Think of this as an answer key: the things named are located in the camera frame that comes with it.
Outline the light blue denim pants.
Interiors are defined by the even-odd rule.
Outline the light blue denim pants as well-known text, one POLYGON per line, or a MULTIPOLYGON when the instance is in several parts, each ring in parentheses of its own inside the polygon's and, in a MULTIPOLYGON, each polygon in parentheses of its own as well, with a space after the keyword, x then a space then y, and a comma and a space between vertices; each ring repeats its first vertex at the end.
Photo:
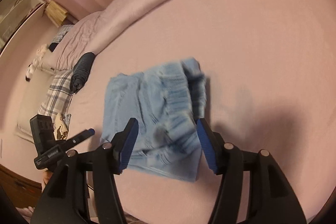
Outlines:
POLYGON ((111 141, 135 118, 139 129, 129 168, 195 182, 202 153, 196 121, 205 116, 206 82, 194 58, 111 78, 101 142, 111 141))

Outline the dark rolled garment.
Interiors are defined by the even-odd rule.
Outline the dark rolled garment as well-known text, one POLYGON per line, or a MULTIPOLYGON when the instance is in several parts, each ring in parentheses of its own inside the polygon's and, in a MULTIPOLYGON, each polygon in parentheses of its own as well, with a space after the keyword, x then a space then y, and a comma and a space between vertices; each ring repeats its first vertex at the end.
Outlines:
POLYGON ((95 58, 96 55, 92 52, 84 53, 73 67, 73 74, 70 81, 70 90, 72 93, 76 94, 88 81, 95 58))

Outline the beige patterned cloth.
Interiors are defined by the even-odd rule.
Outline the beige patterned cloth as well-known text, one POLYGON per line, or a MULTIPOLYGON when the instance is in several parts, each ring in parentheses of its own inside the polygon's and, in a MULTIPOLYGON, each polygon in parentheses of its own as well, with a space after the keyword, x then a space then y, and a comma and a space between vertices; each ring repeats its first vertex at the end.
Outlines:
POLYGON ((60 113, 55 118, 54 136, 56 140, 66 140, 68 137, 68 127, 64 123, 63 116, 60 113))

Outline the pink wrinkled pillow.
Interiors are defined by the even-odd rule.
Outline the pink wrinkled pillow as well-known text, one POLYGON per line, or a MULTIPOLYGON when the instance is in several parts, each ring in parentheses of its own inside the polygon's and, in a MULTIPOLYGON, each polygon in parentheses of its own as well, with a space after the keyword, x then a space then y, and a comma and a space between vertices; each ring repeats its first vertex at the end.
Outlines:
POLYGON ((94 12, 78 21, 51 53, 46 63, 59 71, 73 69, 84 53, 101 52, 98 32, 103 24, 102 11, 94 12))

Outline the plaid pillow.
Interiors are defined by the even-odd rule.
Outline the plaid pillow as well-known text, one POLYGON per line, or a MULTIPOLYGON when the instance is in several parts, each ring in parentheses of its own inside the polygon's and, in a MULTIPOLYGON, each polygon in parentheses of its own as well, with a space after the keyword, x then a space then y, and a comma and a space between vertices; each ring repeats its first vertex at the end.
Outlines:
POLYGON ((70 70, 54 75, 38 114, 51 117, 53 122, 58 114, 63 117, 67 115, 73 96, 70 90, 72 74, 70 70))

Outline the white plush toy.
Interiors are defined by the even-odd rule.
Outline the white plush toy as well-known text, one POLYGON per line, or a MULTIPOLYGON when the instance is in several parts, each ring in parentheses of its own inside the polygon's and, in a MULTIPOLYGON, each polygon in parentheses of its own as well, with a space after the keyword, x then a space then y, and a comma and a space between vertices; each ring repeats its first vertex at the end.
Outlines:
POLYGON ((42 58, 44 57, 44 55, 47 53, 48 50, 49 50, 48 44, 43 44, 38 48, 33 61, 30 63, 30 65, 26 70, 25 80, 27 82, 30 82, 30 80, 32 79, 34 71, 36 71, 37 67, 42 61, 42 58))

